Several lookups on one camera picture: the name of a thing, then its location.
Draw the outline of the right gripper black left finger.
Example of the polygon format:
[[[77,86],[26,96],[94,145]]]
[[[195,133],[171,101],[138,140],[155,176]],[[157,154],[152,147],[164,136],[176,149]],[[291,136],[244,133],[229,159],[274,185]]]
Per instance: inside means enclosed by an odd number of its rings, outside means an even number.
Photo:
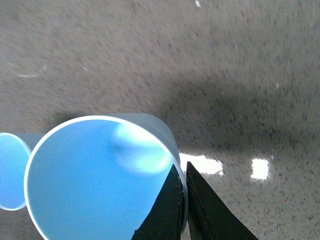
[[[173,165],[145,220],[134,231],[133,240],[179,240],[184,219],[181,178]]]

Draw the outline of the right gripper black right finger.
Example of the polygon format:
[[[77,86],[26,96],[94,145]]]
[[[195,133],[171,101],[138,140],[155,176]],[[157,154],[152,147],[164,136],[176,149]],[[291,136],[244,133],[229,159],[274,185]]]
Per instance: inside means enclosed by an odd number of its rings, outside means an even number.
[[[188,226],[192,240],[256,240],[191,162],[186,165]]]

